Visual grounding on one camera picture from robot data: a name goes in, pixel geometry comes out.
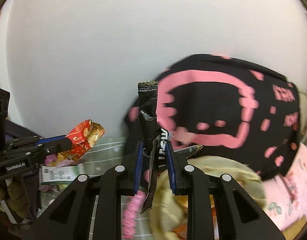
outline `dark fabric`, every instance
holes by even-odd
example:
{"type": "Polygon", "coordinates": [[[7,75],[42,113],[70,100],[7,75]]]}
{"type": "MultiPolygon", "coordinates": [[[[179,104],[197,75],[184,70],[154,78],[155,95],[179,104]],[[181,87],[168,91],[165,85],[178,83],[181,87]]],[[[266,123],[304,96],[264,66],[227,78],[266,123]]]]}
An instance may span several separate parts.
{"type": "Polygon", "coordinates": [[[23,138],[31,136],[40,136],[27,128],[24,128],[9,120],[5,121],[6,134],[11,135],[13,138],[23,138]]]}
{"type": "Polygon", "coordinates": [[[13,236],[8,232],[9,224],[7,215],[0,211],[0,240],[20,240],[19,237],[13,236]]]}
{"type": "MultiPolygon", "coordinates": [[[[200,54],[155,80],[158,125],[172,132],[174,149],[204,144],[195,157],[236,160],[263,180],[287,173],[299,147],[300,109],[297,88],[283,75],[243,60],[200,54]]],[[[142,140],[137,105],[125,117],[125,154],[142,140]]]]}
{"type": "Polygon", "coordinates": [[[37,219],[38,208],[42,209],[40,193],[39,193],[39,170],[31,176],[23,178],[23,182],[26,185],[27,194],[30,203],[29,213],[27,215],[28,220],[35,221],[37,219]]]}

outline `yellow fabric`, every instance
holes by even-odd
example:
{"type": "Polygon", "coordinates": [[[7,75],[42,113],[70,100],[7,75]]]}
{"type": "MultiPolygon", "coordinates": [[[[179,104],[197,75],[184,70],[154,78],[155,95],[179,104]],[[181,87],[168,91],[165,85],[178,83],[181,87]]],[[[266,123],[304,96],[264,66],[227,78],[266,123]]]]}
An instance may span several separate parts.
{"type": "Polygon", "coordinates": [[[297,220],[291,226],[286,228],[283,231],[286,240],[293,240],[300,232],[300,230],[303,228],[303,226],[306,224],[306,222],[307,222],[306,217],[303,216],[301,219],[297,220]]]}
{"type": "MultiPolygon", "coordinates": [[[[205,174],[220,177],[228,173],[249,193],[261,208],[266,206],[265,191],[261,178],[249,167],[218,156],[202,156],[189,159],[188,163],[200,168],[205,174]]],[[[152,209],[149,211],[149,224],[155,239],[176,240],[172,230],[178,227],[185,218],[185,200],[172,194],[168,173],[158,177],[157,189],[153,198],[152,209]]]]}

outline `blue gripper pad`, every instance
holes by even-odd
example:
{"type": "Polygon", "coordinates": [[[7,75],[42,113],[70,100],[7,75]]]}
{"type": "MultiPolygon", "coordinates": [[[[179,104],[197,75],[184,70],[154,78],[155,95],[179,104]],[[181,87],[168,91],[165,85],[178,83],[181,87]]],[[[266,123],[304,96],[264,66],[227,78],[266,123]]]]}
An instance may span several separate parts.
{"type": "Polygon", "coordinates": [[[134,177],[134,193],[137,194],[140,185],[140,178],[141,178],[141,169],[142,169],[142,150],[143,150],[143,143],[140,143],[137,155],[137,163],[135,165],[135,177],[134,177]]]}
{"type": "Polygon", "coordinates": [[[169,144],[166,144],[166,165],[167,165],[167,170],[168,170],[170,188],[172,190],[172,193],[175,194],[176,192],[176,172],[175,172],[175,167],[172,161],[172,155],[169,149],[169,144]]]}
{"type": "Polygon", "coordinates": [[[60,135],[60,136],[56,136],[56,137],[45,138],[45,139],[42,139],[42,140],[39,140],[38,142],[36,142],[35,145],[38,145],[38,144],[41,144],[41,143],[46,143],[46,142],[51,142],[51,141],[54,141],[54,140],[65,138],[65,137],[66,137],[66,135],[60,135]]]}

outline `printed label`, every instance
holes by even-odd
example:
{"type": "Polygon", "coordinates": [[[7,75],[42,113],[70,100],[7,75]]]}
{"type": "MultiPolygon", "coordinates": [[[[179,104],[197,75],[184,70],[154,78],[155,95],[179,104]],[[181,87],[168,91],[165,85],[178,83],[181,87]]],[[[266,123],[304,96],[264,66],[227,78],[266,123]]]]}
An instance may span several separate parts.
{"type": "Polygon", "coordinates": [[[77,166],[69,167],[41,167],[41,182],[67,182],[73,181],[80,174],[84,174],[83,165],[79,164],[77,166]]]}
{"type": "Polygon", "coordinates": [[[166,159],[166,143],[168,142],[168,132],[161,128],[161,140],[160,140],[160,146],[159,146],[159,166],[163,167],[166,165],[165,159],[166,159]]]}
{"type": "Polygon", "coordinates": [[[15,172],[15,170],[23,170],[27,167],[26,163],[25,162],[21,162],[21,163],[17,163],[17,164],[12,164],[10,166],[6,166],[5,169],[6,169],[6,172],[7,173],[12,173],[12,172],[15,172]]]}

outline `black snack wrapper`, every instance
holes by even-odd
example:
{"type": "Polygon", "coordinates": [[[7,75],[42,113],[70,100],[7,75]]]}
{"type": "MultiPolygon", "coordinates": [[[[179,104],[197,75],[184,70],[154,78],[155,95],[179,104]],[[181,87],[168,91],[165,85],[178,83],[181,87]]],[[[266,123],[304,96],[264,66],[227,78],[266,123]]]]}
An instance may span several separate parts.
{"type": "Polygon", "coordinates": [[[146,212],[152,208],[152,202],[154,200],[154,194],[157,189],[157,177],[158,177],[158,154],[157,154],[157,147],[159,144],[159,138],[155,138],[153,140],[153,148],[152,152],[149,156],[149,185],[148,185],[148,193],[146,199],[144,200],[141,213],[146,212]]]}
{"type": "Polygon", "coordinates": [[[139,123],[147,155],[152,152],[152,142],[157,129],[158,82],[138,83],[139,123]]]}

